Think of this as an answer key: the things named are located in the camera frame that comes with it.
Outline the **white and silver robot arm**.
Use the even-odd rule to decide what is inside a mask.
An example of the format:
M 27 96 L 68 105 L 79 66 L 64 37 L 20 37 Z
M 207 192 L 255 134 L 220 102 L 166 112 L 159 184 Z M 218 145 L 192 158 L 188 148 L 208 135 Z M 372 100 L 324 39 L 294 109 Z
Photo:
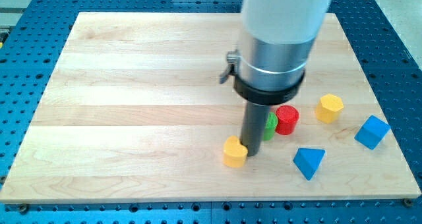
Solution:
M 220 83 L 233 76 L 235 91 L 259 105 L 291 100 L 331 1 L 243 0 L 237 47 Z

